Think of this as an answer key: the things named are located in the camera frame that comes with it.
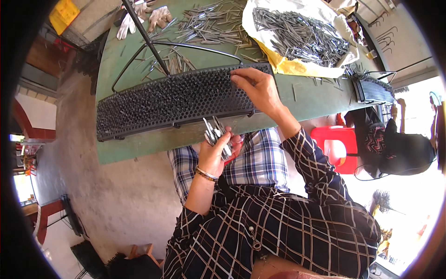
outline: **pile of metal sticks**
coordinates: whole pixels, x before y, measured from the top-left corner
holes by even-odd
[[[194,5],[192,10],[184,11],[185,20],[179,24],[177,39],[184,37],[185,42],[202,44],[242,44],[248,36],[241,21],[245,4],[221,0],[202,7]]]
[[[161,38],[168,34],[173,27],[178,27],[178,34],[173,41],[177,42],[188,42],[188,43],[200,43],[200,44],[222,44],[222,43],[232,43],[236,46],[234,55],[240,49],[253,50],[251,55],[260,53],[263,55],[262,58],[252,58],[250,56],[239,54],[247,60],[253,62],[267,62],[265,54],[262,53],[260,47],[257,44],[253,44],[248,37],[248,34],[242,27],[242,13],[246,2],[239,0],[241,3],[236,1],[221,0],[219,2],[209,4],[206,6],[196,6],[192,10],[184,11],[184,19],[177,20],[174,18],[165,28],[158,32],[153,32],[149,34],[152,40],[162,40],[168,38]],[[170,49],[170,52],[162,57],[165,61],[168,70],[172,75],[196,70],[193,63],[180,52],[178,52],[176,46],[166,47],[158,51],[158,53]],[[145,58],[146,50],[144,50],[142,58],[136,58],[135,60],[140,60],[141,62],[135,67],[138,68],[147,60],[150,62],[143,68],[141,73],[149,72],[141,79],[151,79],[149,74],[153,70],[158,70],[162,74],[165,74],[163,69],[158,65],[157,61],[153,59],[154,55]]]
[[[178,50],[176,50],[176,46],[166,47],[166,48],[164,48],[162,50],[159,50],[158,53],[160,53],[160,52],[162,52],[164,50],[167,50],[167,49],[170,49],[170,52],[167,55],[163,56],[161,59],[166,64],[167,69],[169,70],[171,75],[184,73],[184,72],[187,72],[187,71],[193,71],[193,70],[197,69],[195,67],[195,65],[187,57],[185,57],[180,52],[178,52]],[[142,62],[144,62],[145,60],[148,60],[148,59],[150,59],[152,57],[153,57],[153,55],[148,57],[148,58],[146,58],[146,59],[143,59]],[[145,66],[145,68],[142,70],[141,73],[145,72],[149,67],[150,67],[150,69],[149,69],[148,74],[145,75],[141,79],[141,81],[143,81],[144,79],[150,79],[151,80],[151,78],[149,77],[149,74],[153,70],[155,70],[155,69],[158,70],[160,73],[166,75],[164,70],[158,65],[158,61],[157,60],[152,60],[149,64],[147,64],[147,66]]]
[[[269,12],[264,8],[255,8],[252,16],[257,31],[274,32],[271,43],[288,60],[301,58],[303,62],[333,67],[349,51],[348,42],[323,21],[297,12]]]

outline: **red doorframe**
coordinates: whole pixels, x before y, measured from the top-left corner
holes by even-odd
[[[56,130],[34,128],[29,122],[25,110],[15,98],[12,101],[12,115],[28,141],[52,142],[56,139]]]

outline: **black perforated sheet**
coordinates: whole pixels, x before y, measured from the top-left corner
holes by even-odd
[[[109,96],[98,102],[97,139],[122,139],[203,117],[248,115],[255,110],[251,100],[230,80],[232,70],[246,67],[273,74],[269,63],[231,65],[156,79]]]

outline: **black perforated tray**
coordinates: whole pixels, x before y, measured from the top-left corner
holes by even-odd
[[[379,84],[367,80],[360,80],[356,76],[352,76],[351,80],[355,87],[359,103],[393,104],[395,101],[393,94]]]
[[[203,117],[253,114],[251,100],[230,80],[232,70],[247,67],[273,74],[269,63],[208,68],[156,79],[102,99],[97,107],[97,139],[179,128]]]

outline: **hand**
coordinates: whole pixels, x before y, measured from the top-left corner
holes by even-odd
[[[395,105],[390,108],[390,115],[392,118],[396,118],[398,116],[398,108]]]
[[[254,68],[233,70],[231,75],[231,80],[245,90],[253,104],[272,119],[283,109],[272,75]]]
[[[396,102],[401,105],[401,108],[406,107],[406,101],[404,101],[404,99],[398,99],[398,100],[396,100]]]
[[[207,141],[201,143],[200,154],[198,157],[198,167],[216,177],[219,177],[223,172],[225,162],[221,159],[223,147],[231,141],[232,155],[226,161],[237,156],[242,148],[241,137],[234,136],[230,127],[225,127],[225,129],[226,133],[221,136],[215,146],[211,146]]]

